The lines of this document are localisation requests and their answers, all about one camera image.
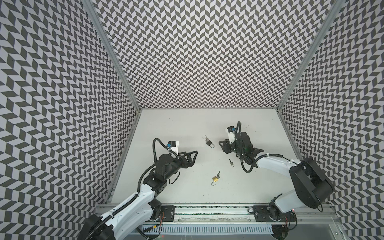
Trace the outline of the black padlock top with keys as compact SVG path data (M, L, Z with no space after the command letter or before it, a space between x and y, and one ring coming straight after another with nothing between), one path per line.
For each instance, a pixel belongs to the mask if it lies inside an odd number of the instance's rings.
M213 142L207 137L205 136L205 141L206 141L206 144L210 147L210 148L214 148L215 145L213 144Z

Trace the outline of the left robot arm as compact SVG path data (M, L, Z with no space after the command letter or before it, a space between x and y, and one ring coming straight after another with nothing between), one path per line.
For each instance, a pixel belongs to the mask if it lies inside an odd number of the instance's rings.
M144 222L155 221L160 216L162 203L156 197L165 189L168 179L180 169L192 167L198 151L172 151L162 154L141 176L137 191L112 210L87 218L77 237L78 240L123 240Z

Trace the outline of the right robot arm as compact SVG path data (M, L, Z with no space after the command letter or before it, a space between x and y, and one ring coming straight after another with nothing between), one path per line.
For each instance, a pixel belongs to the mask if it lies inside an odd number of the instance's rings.
M274 197L266 206L252 208L257 222L280 222L294 219L294 210L317 209L335 191L335 185L313 158L290 160L280 154L255 148L245 132L230 128L228 138L218 142L225 154L234 153L243 171L266 169L289 178L294 188Z

